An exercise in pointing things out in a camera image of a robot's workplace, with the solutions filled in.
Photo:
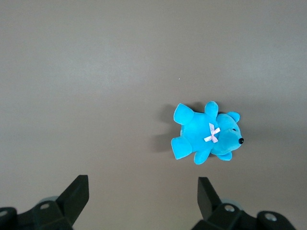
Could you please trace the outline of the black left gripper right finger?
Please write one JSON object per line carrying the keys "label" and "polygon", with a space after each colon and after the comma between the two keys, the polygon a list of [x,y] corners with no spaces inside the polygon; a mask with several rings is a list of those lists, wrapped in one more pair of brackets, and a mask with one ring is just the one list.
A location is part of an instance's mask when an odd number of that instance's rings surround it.
{"label": "black left gripper right finger", "polygon": [[261,211],[252,217],[238,206],[223,203],[207,177],[198,178],[197,201],[202,219],[194,230],[294,230],[283,215]]}

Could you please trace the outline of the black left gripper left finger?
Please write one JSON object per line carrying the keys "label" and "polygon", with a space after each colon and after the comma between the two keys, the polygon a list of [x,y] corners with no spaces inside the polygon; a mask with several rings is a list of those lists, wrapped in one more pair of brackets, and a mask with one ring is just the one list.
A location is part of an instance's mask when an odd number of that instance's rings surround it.
{"label": "black left gripper left finger", "polygon": [[71,230],[89,200],[88,175],[79,175],[58,197],[46,198],[18,214],[14,207],[0,209],[2,230]]}

